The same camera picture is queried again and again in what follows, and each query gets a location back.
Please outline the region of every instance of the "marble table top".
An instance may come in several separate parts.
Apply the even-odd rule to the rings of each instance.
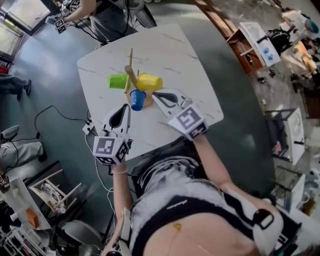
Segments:
[[[195,51],[177,24],[144,29],[109,43],[81,58],[78,71],[85,99],[98,130],[104,117],[127,103],[124,90],[108,88],[108,76],[124,73],[133,48],[132,69],[163,79],[164,88],[179,89],[198,104],[208,125],[224,118],[217,96]],[[129,128],[132,159],[176,140],[180,135],[153,102],[142,111],[131,111]]]

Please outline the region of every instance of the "gray floor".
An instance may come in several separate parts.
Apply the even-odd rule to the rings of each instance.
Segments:
[[[234,182],[247,191],[266,193],[274,179],[268,132],[250,79],[232,50],[191,1],[163,1],[148,6],[158,25],[180,25],[212,83],[224,119],[212,126],[207,135]],[[85,119],[88,108],[77,60],[96,45],[80,30],[71,28],[58,35],[52,26],[45,26],[27,40],[12,71],[32,79],[33,91],[29,98],[23,95],[20,102],[13,95],[1,96],[0,128],[19,124],[19,138],[34,137],[34,117],[49,105],[55,105],[67,117]],[[71,185],[83,183],[82,198],[88,198],[83,219],[103,231],[112,211],[84,141],[83,123],[63,119],[50,109],[38,118],[37,127],[49,156],[46,164],[59,160]],[[27,172],[35,173],[40,167],[32,163],[12,171],[12,175],[27,176]],[[99,166],[99,171],[106,187],[111,187],[107,169]]]

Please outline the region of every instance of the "yellow cup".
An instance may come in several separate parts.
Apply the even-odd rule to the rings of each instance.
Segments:
[[[163,87],[163,81],[161,77],[149,75],[147,73],[141,73],[136,81],[136,85],[140,91],[156,91],[162,89]]]

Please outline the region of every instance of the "blue cup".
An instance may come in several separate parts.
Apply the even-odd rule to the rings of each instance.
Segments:
[[[134,111],[140,111],[144,107],[145,98],[147,94],[144,91],[133,90],[130,92],[131,96],[131,109]]]

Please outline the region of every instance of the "wooden chair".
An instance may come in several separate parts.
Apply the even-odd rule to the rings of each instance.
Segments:
[[[59,189],[60,185],[54,185],[49,179],[62,173],[64,170],[58,170],[57,172],[49,175],[48,177],[40,180],[34,185],[29,186],[38,197],[40,197],[54,213],[64,214],[72,205],[75,204],[77,198],[74,198],[69,204],[67,199],[82,186],[82,183],[78,184],[68,194],[65,194]]]

